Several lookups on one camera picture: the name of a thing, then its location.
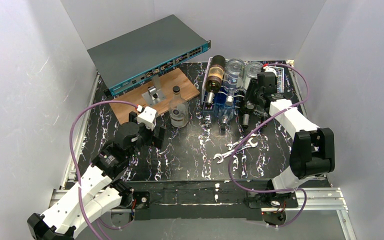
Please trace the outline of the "clear liquor bottle black cap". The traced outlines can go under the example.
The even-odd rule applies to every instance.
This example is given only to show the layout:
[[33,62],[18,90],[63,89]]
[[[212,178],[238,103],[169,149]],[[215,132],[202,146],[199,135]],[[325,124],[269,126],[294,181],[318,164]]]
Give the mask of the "clear liquor bottle black cap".
[[171,124],[176,128],[183,128],[189,122],[189,103],[181,96],[178,85],[172,88],[173,96],[169,102]]

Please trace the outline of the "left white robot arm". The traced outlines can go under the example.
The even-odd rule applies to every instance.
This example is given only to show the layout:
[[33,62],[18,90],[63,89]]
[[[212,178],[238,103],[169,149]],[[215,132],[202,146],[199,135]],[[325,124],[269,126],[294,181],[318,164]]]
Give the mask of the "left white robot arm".
[[35,240],[74,240],[89,223],[127,203],[132,188],[121,179],[131,159],[144,146],[160,149],[166,128],[151,130],[144,123],[125,122],[70,190],[43,213],[27,219]]

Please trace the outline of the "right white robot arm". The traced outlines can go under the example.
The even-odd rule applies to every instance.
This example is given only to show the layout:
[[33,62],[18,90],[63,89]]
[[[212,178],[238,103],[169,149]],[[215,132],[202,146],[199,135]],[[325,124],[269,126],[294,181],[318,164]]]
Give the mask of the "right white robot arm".
[[280,123],[292,138],[289,166],[272,178],[267,191],[284,194],[301,184],[335,169],[335,140],[333,131],[309,121],[292,101],[278,92],[277,76],[262,71],[251,79],[245,103],[261,106],[270,117]]

